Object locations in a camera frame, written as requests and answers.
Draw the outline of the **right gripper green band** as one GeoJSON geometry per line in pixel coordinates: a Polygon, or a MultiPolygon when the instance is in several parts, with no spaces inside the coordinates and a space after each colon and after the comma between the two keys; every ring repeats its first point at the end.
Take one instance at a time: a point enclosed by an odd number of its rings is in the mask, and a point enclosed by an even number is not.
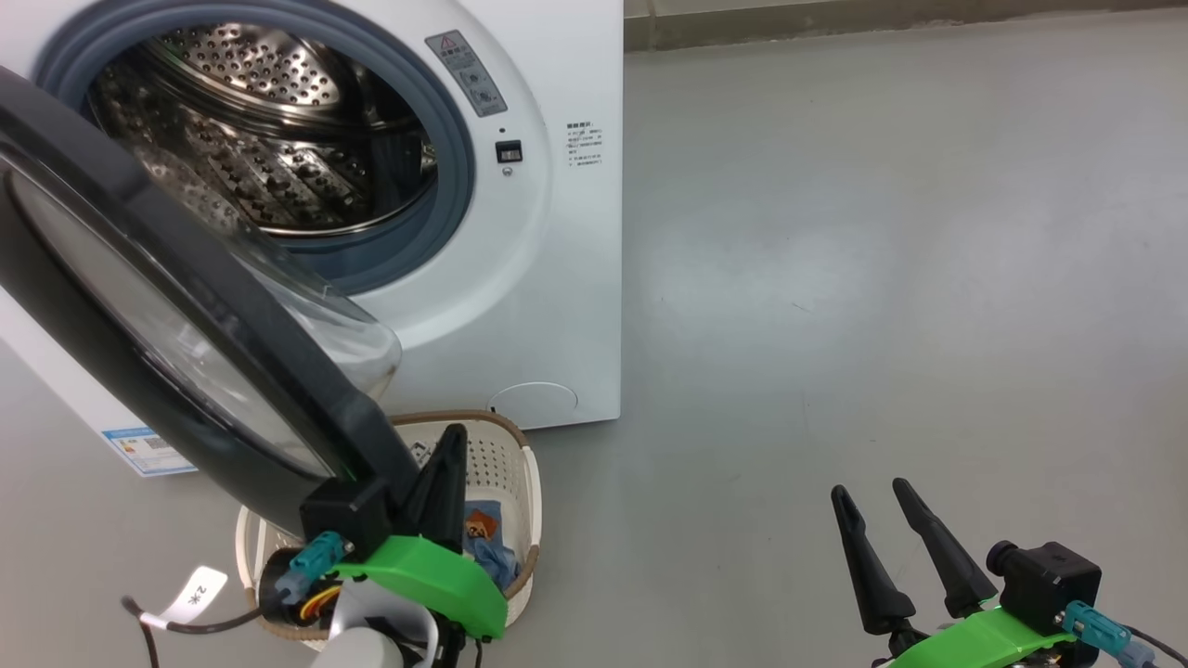
{"type": "Polygon", "coordinates": [[[947,613],[966,619],[930,636],[911,626],[915,605],[895,587],[867,538],[864,516],[838,483],[830,500],[862,629],[890,636],[891,658],[881,667],[1081,667],[1082,644],[1057,622],[1064,616],[1062,610],[998,606],[981,611],[998,595],[994,584],[911,483],[895,478],[895,496],[933,559],[947,613]]]}

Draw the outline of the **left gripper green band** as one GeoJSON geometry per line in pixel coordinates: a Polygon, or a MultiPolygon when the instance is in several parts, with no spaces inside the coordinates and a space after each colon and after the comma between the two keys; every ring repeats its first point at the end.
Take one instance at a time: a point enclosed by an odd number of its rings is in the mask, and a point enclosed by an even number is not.
{"type": "Polygon", "coordinates": [[[359,563],[339,565],[342,588],[331,634],[368,618],[407,623],[412,638],[435,639],[432,613],[478,639],[498,639],[508,625],[508,601],[484,567],[463,557],[470,435],[449,424],[421,467],[405,511],[419,536],[392,536],[359,563]]]}

